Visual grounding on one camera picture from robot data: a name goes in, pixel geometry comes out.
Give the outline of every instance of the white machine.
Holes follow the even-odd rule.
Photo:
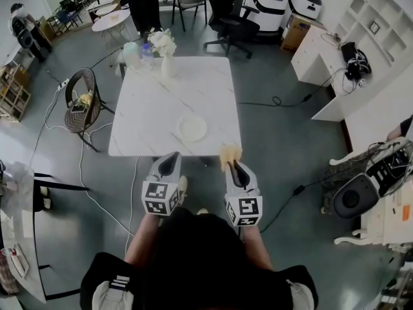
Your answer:
[[[258,37],[278,36],[288,0],[244,0],[241,15],[259,25]]]
[[[232,225],[257,225],[263,215],[263,197],[259,196],[256,175],[241,162],[225,168],[225,209]]]
[[[317,19],[323,3],[321,0],[288,0],[283,20],[280,27],[285,28],[292,13],[310,18]]]

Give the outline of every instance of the white shoe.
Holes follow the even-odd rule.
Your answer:
[[[202,208],[200,211],[198,211],[197,213],[196,213],[197,215],[198,214],[208,214],[208,211],[205,209],[205,208]]]
[[[50,208],[52,207],[52,201],[51,201],[51,199],[44,198],[44,199],[43,199],[43,207],[44,207],[45,209],[50,209]]]
[[[49,196],[49,189],[45,186],[40,186],[40,194],[47,198]]]
[[[179,205],[183,204],[183,200],[186,196],[186,190],[188,189],[188,179],[185,176],[181,176],[178,183],[179,192]]]

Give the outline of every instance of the wicker chair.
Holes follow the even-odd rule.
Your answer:
[[[72,91],[77,81],[81,78],[85,80],[87,90],[91,93],[92,99],[90,101],[90,106],[84,112],[72,112],[72,107],[75,104],[72,97]],[[77,133],[84,143],[90,146],[95,152],[98,152],[98,150],[93,147],[91,143],[85,140],[85,130],[95,123],[101,110],[106,109],[112,114],[115,114],[115,112],[104,105],[105,102],[102,101],[99,95],[99,90],[97,89],[94,72],[89,68],[82,68],[77,71],[66,86],[65,97],[67,105],[67,111],[65,114],[66,128],[72,133]]]

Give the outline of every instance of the round white table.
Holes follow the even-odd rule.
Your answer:
[[[102,7],[100,9],[96,10],[96,15],[97,16],[105,16],[105,15],[113,12],[116,7],[117,7],[117,3],[114,3],[114,4],[109,5],[109,6]]]
[[[103,16],[101,19],[98,19],[95,24],[92,26],[92,31],[94,32],[102,32],[103,36],[103,42],[105,44],[105,50],[106,50],[106,59],[108,60],[109,66],[111,67],[113,64],[110,63],[110,45],[111,45],[111,38],[113,38],[119,45],[122,45],[112,34],[112,30],[115,30],[118,34],[122,36],[122,30],[125,29],[125,31],[128,34],[129,40],[132,40],[130,37],[130,34],[128,32],[128,29],[126,28],[125,25],[120,27],[119,30],[116,30],[116,26],[122,24],[125,22],[125,20],[130,16],[130,11],[129,10],[117,10],[115,12],[111,12],[105,16]],[[106,48],[106,39],[105,39],[105,32],[109,33],[109,49]],[[116,60],[116,57],[119,55],[121,51],[119,50],[116,56],[114,57],[114,61]]]

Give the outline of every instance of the gray floor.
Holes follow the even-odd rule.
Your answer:
[[[170,26],[169,12],[161,14],[163,26]],[[183,33],[176,18],[173,34],[176,56],[202,56],[202,44],[215,40],[216,33],[203,24],[203,13],[198,13],[195,27],[191,27],[192,12],[185,12],[187,32]],[[131,20],[128,28],[134,38],[137,33]],[[254,55],[245,59],[244,53],[233,48],[230,64],[236,99],[238,101],[269,102],[273,95],[286,103],[302,99],[315,87],[299,83],[289,63],[292,55],[277,46],[248,45]],[[219,46],[208,50],[221,55]],[[39,66],[33,78],[29,108],[21,124],[0,120],[0,149],[5,160],[30,161],[43,117],[53,99],[57,83],[46,74],[64,80],[81,67],[91,67],[105,56],[100,34],[91,28],[80,30],[57,40],[54,51]],[[121,78],[102,61],[94,68],[102,98],[115,109]],[[311,117],[327,102],[325,91],[320,91],[309,102],[296,108],[265,108],[239,106],[239,124],[243,142],[243,162],[256,174],[265,199],[264,226],[279,210],[283,202],[300,184],[317,180],[330,158],[346,154],[343,135],[338,123],[312,121]],[[51,114],[48,124],[62,125],[65,113],[63,94]],[[94,129],[113,120],[103,112]],[[83,160],[83,181],[100,204],[124,225],[130,215],[130,186],[136,158],[110,157],[108,144],[111,127],[96,132],[93,142],[102,152],[86,150]],[[50,173],[59,181],[79,184],[81,141],[63,129],[43,130],[33,168]],[[136,230],[143,216],[140,200],[141,182],[152,164],[141,158],[137,170],[134,193]],[[202,207],[227,218],[223,208],[225,181],[217,160],[205,167],[198,159],[185,158],[183,173],[188,176],[189,190],[185,206],[193,211]],[[84,192],[52,192],[54,207],[35,216],[39,264],[50,264],[53,271],[44,271],[47,294],[77,288],[94,255],[106,251],[122,257],[126,233],[101,211]],[[313,276],[320,296],[320,310],[362,309],[378,291],[378,284],[387,274],[391,257],[384,247],[334,245],[333,239],[348,234],[352,222],[319,213],[321,188],[308,188],[294,198],[279,219],[263,235],[276,269],[304,264]],[[22,292],[20,301],[27,309],[79,309],[79,296],[41,304]]]

